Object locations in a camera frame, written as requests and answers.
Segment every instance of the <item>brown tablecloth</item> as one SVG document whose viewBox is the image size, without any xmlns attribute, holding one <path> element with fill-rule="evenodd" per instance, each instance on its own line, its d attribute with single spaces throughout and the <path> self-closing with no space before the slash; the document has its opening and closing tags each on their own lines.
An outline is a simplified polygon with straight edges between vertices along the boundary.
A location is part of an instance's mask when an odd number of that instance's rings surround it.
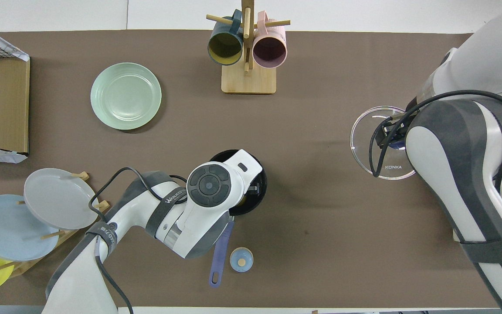
<svg viewBox="0 0 502 314">
<path fill-rule="evenodd" d="M 226 264 L 220 288 L 211 288 L 212 251 L 183 260 L 135 228 L 105 263 L 134 306 L 496 306 L 419 177 L 375 179 L 349 143 L 358 115 L 406 107 L 467 35 L 289 32 L 276 94 L 254 96 L 221 92 L 209 34 L 2 34 L 32 57 L 31 154 L 0 164 L 0 194 L 21 195 L 43 167 L 88 171 L 98 189 L 126 165 L 187 176 L 220 151 L 244 148 L 263 163 L 268 191 L 237 217 L 229 252 L 251 249 L 253 268 L 240 274 Z M 128 132 L 101 123 L 89 98 L 96 76 L 124 61 L 152 70 L 163 92 L 156 117 Z M 104 198 L 117 201 L 132 179 L 120 176 Z M 46 283 L 79 239 L 8 280 L 0 304 L 44 304 Z"/>
</svg>

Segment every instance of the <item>mug handle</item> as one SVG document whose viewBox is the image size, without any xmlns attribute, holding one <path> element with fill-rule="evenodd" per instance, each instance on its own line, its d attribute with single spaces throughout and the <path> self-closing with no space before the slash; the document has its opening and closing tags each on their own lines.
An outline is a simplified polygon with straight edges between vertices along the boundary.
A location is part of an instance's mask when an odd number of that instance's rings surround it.
<svg viewBox="0 0 502 314">
<path fill-rule="evenodd" d="M 267 26 L 265 23 L 268 21 L 267 12 L 265 10 L 259 12 L 259 19 L 257 19 L 257 29 L 259 34 L 268 34 Z"/>
<path fill-rule="evenodd" d="M 237 30 L 241 27 L 241 11 L 238 9 L 235 9 L 234 14 L 231 16 L 231 27 L 230 27 L 230 33 L 232 34 L 237 34 Z"/>
</svg>

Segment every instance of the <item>white robotic arm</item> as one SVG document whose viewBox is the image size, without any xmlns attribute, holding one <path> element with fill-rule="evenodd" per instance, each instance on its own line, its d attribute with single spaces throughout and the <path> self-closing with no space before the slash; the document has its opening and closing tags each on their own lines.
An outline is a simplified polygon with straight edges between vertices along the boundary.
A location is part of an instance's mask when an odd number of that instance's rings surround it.
<svg viewBox="0 0 502 314">
<path fill-rule="evenodd" d="M 445 93 L 454 97 L 436 100 Z M 388 123 L 407 128 L 412 167 L 502 309 L 502 15 L 449 51 L 407 110 L 413 119 Z M 379 130 L 379 146 L 393 141 L 388 130 Z"/>
<path fill-rule="evenodd" d="M 229 209 L 241 201 L 261 171 L 256 159 L 239 150 L 223 163 L 197 167 L 187 188 L 163 172 L 145 173 L 148 187 L 161 199 L 139 179 L 133 181 L 105 215 L 106 221 L 96 222 L 56 270 L 42 313 L 117 313 L 96 259 L 104 262 L 133 226 L 145 228 L 182 258 L 205 254 L 227 226 Z"/>
</svg>

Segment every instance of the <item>purple pan handle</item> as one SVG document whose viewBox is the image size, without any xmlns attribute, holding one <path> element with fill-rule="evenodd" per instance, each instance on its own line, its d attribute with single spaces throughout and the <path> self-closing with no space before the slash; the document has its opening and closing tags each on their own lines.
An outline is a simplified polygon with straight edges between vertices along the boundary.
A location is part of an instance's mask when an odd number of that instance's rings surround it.
<svg viewBox="0 0 502 314">
<path fill-rule="evenodd" d="M 218 238 L 214 245 L 213 264 L 210 267 L 209 285 L 212 288 L 218 288 L 222 281 L 222 271 L 224 270 L 224 262 L 226 260 L 227 242 L 230 240 L 231 230 L 234 228 L 234 221 L 230 220 L 227 223 L 226 229 Z"/>
</svg>

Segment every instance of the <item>clear glass pot lid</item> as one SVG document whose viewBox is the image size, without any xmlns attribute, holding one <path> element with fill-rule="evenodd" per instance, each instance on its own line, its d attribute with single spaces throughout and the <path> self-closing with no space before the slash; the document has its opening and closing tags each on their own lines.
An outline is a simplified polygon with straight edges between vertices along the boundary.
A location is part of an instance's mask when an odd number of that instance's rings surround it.
<svg viewBox="0 0 502 314">
<path fill-rule="evenodd" d="M 374 107 L 362 113 L 354 125 L 350 134 L 350 148 L 352 154 L 359 165 L 368 173 L 373 174 L 369 167 L 369 141 L 379 124 L 387 117 L 404 113 L 404 110 L 397 107 Z M 371 149 L 373 165 L 377 168 L 381 149 L 374 141 Z M 382 179 L 399 180 L 405 179 L 416 173 L 408 161 L 406 147 L 404 145 L 392 145 L 385 154 L 381 173 Z"/>
</svg>

